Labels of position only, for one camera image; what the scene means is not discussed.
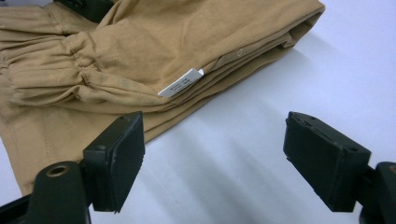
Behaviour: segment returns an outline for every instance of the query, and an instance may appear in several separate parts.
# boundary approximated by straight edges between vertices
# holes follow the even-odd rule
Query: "khaki cloth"
[[[324,11],[317,0],[120,0],[95,24],[60,5],[0,7],[0,134],[22,194],[79,161],[117,116],[144,112],[146,141],[279,59]],[[190,69],[204,75],[158,93]]]

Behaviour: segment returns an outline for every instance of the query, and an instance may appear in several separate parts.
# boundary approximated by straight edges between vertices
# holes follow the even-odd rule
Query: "tan fabric garment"
[[[119,1],[100,24],[58,3],[0,7],[0,134],[23,194],[39,170],[81,160],[120,114],[146,140],[277,60],[315,24],[318,0]],[[190,69],[205,74],[158,93]]]

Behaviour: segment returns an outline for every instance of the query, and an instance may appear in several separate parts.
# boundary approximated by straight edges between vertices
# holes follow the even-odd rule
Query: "folded clothing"
[[[23,194],[120,114],[146,141],[291,49],[318,0],[118,1],[95,24],[59,3],[0,8],[0,134]]]

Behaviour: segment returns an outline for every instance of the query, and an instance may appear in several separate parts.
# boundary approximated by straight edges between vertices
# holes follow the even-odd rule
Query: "gathered fabric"
[[[143,111],[146,141],[165,132],[283,56],[323,11],[318,0],[120,0],[96,24],[60,3],[0,7],[0,134],[22,194],[44,167],[80,161],[121,114]]]

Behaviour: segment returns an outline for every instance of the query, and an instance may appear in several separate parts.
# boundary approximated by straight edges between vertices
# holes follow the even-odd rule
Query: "black clamp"
[[[89,224],[88,207],[119,212],[145,154],[141,112],[116,119],[83,150],[80,163],[62,161],[41,170],[31,195],[0,207],[5,224]]]
[[[289,112],[284,152],[333,212],[362,206],[361,224],[396,223],[396,163],[368,166],[371,151],[312,116]]]

